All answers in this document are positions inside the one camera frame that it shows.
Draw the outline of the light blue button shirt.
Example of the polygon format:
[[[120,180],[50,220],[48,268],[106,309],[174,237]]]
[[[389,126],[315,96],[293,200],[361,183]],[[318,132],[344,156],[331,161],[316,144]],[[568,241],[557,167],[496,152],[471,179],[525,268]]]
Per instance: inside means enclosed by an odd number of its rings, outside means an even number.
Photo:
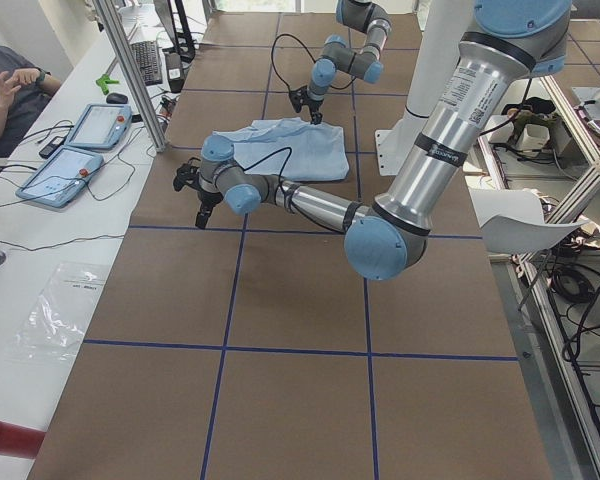
[[[250,174],[280,173],[292,181],[339,181],[349,172],[340,126],[311,124],[299,117],[255,120],[232,132],[215,131],[233,142],[235,160]]]

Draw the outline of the upper blue teach pendant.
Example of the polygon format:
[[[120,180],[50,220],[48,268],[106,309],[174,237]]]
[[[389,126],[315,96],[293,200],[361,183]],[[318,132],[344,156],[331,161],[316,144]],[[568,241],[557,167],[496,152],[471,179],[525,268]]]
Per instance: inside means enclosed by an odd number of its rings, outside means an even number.
[[[124,136],[131,118],[128,104],[88,104],[65,144],[85,150],[111,150]]]

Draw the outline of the blue teach pendant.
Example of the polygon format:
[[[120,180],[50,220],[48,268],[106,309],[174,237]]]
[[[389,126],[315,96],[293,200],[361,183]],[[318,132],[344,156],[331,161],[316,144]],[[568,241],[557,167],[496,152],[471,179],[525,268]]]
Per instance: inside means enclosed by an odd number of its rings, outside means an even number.
[[[128,104],[88,104],[65,144],[85,150],[111,150],[124,136],[131,118]]]
[[[87,186],[103,163],[99,153],[62,146],[16,190],[16,196],[46,207],[63,208]]]

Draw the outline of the black computer mouse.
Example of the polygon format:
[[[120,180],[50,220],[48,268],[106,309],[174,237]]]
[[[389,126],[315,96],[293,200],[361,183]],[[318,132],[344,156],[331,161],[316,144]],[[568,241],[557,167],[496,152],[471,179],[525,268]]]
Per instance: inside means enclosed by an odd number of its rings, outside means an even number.
[[[105,99],[107,104],[127,104],[128,97],[121,93],[109,93]]]

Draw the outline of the brown table mat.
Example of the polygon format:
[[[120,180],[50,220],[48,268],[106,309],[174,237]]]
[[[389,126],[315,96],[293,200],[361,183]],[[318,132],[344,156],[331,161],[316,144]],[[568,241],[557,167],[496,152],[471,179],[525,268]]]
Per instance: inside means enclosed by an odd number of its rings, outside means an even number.
[[[424,258],[367,281],[340,236],[175,192],[215,130],[291,112],[330,14],[216,14],[34,479],[548,479],[462,174]]]

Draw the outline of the lower blue teach pendant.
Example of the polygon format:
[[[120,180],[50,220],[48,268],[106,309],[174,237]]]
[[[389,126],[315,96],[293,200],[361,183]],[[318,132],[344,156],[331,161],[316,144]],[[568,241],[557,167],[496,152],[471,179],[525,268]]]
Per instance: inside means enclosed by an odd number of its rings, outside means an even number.
[[[16,196],[46,207],[63,208],[87,186],[103,163],[99,153],[62,146],[16,190]]]

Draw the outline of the green plastic tool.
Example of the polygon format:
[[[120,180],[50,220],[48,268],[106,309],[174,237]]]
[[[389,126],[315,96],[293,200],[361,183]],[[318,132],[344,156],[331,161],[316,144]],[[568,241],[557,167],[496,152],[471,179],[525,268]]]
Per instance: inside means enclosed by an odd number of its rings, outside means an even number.
[[[118,85],[119,81],[112,79],[108,74],[102,74],[96,81],[96,85],[101,90],[102,94],[107,96],[110,93],[111,85]]]

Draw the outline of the black keyboard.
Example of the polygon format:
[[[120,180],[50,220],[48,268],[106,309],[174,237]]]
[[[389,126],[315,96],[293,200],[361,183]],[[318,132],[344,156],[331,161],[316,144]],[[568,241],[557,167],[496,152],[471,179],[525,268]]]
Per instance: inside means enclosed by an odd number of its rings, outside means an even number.
[[[130,49],[145,85],[158,85],[163,81],[160,48],[155,40],[132,43]]]

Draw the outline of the black mobile phone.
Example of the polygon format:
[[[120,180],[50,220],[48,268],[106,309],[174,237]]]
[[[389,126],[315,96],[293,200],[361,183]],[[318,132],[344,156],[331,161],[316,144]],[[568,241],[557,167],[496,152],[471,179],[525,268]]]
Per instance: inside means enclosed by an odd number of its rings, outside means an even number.
[[[38,152],[39,156],[43,159],[48,159],[64,144],[64,142],[65,142],[65,138],[62,136],[53,137]]]

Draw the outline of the clear plastic bag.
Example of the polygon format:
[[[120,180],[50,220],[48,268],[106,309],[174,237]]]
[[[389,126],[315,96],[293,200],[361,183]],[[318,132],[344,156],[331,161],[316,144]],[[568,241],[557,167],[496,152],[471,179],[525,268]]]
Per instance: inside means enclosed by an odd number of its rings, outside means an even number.
[[[73,361],[109,272],[108,265],[58,264],[17,330],[10,356],[49,364]]]

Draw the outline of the seated person grey shirt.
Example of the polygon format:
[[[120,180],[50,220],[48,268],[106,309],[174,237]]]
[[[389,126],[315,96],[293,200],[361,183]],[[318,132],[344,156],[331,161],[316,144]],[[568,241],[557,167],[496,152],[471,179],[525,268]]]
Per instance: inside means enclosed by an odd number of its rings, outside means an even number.
[[[0,46],[0,157],[8,157],[62,82],[7,46]]]

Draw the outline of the red fire extinguisher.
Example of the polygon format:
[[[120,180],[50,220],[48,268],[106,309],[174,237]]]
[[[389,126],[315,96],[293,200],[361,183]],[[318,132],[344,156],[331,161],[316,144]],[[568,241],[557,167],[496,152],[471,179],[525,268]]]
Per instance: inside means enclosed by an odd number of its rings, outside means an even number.
[[[0,456],[35,459],[46,433],[0,421]]]

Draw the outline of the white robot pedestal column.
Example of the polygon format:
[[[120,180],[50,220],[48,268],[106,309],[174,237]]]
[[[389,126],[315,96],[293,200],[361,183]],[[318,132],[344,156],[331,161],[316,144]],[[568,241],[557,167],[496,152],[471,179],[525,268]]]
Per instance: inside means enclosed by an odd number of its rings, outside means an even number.
[[[395,176],[431,117],[459,60],[459,41],[473,19],[470,0],[433,0],[401,119],[375,132],[379,174]]]

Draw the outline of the aluminium frame post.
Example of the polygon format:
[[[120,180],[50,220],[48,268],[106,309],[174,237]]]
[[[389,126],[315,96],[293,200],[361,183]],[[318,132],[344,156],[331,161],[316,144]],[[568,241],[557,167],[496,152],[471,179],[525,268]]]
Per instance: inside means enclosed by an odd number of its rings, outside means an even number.
[[[116,58],[121,66],[127,86],[139,110],[144,126],[151,138],[152,144],[158,153],[167,146],[166,137],[157,119],[145,83],[141,78],[140,70],[132,55],[127,35],[120,17],[110,0],[93,0],[96,13],[102,23]]]

